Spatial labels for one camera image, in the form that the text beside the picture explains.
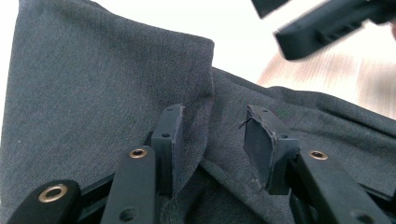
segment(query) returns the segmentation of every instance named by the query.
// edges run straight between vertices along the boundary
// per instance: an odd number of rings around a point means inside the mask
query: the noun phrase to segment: brass grommet
[[[310,151],[309,156],[314,158],[315,160],[326,161],[329,157],[321,151]]]
[[[143,148],[138,148],[129,153],[129,156],[134,159],[145,157],[148,152]]]
[[[56,189],[60,190],[58,194],[47,196],[48,193]],[[41,192],[40,195],[38,196],[38,200],[42,203],[52,203],[57,201],[58,199],[61,199],[66,194],[66,192],[67,192],[67,186],[63,184],[55,185]]]

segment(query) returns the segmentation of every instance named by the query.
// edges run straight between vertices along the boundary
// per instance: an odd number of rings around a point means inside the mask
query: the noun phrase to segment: fabric fold
[[[209,39],[129,21],[88,1],[20,1],[0,152],[1,206],[15,208],[53,179],[84,188],[113,173],[120,152],[143,144],[174,104],[186,107],[179,192],[205,150],[213,48]]]

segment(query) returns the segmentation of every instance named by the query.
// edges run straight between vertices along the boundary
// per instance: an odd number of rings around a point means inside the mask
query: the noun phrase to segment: gray wool cloth
[[[163,109],[183,104],[185,153],[161,223],[293,223],[288,196],[254,181],[247,105],[275,113],[301,149],[358,182],[396,188],[396,122],[330,95],[263,88],[213,68],[213,41],[151,27],[84,0],[20,0],[0,149],[0,223],[54,179],[82,188],[115,172]]]

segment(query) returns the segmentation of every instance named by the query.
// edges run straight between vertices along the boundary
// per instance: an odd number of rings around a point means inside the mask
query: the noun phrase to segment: black plastic part
[[[166,107],[151,136],[151,146],[160,159],[161,195],[173,195],[173,180],[177,179],[181,172],[181,160],[184,154],[183,109],[182,105]]]
[[[149,132],[148,136],[146,137],[145,143],[143,144],[143,146],[148,146],[151,147],[151,136],[154,132]]]
[[[82,211],[78,224],[100,222],[113,179],[114,174],[109,175],[81,191]]]
[[[316,219],[313,216],[312,209],[309,204],[299,199],[291,191],[290,194],[290,209],[293,213],[294,221],[296,224],[315,224]]]
[[[288,160],[296,158],[299,143],[270,110],[256,105],[247,106],[244,150],[254,175],[268,193],[289,194],[286,168]]]
[[[66,192],[63,197],[48,203],[42,203],[38,200],[39,195],[46,189],[63,185],[66,186]],[[80,207],[78,200],[80,198],[80,190],[78,184],[73,180],[55,180],[35,189],[18,207],[12,215],[8,224],[60,224],[75,223],[78,218]]]
[[[288,0],[252,0],[252,2],[260,18],[263,18],[275,9],[286,4]]]
[[[331,156],[317,160],[301,152],[297,169],[318,212],[318,223],[390,224],[364,189]]]
[[[130,152],[147,154],[131,158]],[[153,224],[158,222],[157,161],[151,147],[132,148],[121,156],[101,223]]]
[[[370,198],[388,216],[390,221],[396,224],[396,191],[394,192],[393,197],[390,197],[382,192],[379,192],[378,190],[371,189],[362,184],[361,187],[364,188]]]
[[[298,198],[299,201],[304,201],[304,203],[310,206],[313,205],[309,197],[308,190],[305,188],[304,181],[297,172],[297,163],[295,161],[290,160],[288,162],[286,181],[288,182],[291,188],[291,193],[294,197]]]
[[[396,17],[395,1],[332,0],[276,33],[287,60],[301,59],[361,27]]]

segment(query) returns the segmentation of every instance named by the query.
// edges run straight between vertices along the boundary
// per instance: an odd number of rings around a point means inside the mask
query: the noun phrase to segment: wooden surface
[[[389,24],[365,24],[330,48],[296,61],[277,53],[257,83],[320,91],[396,119],[396,41]]]

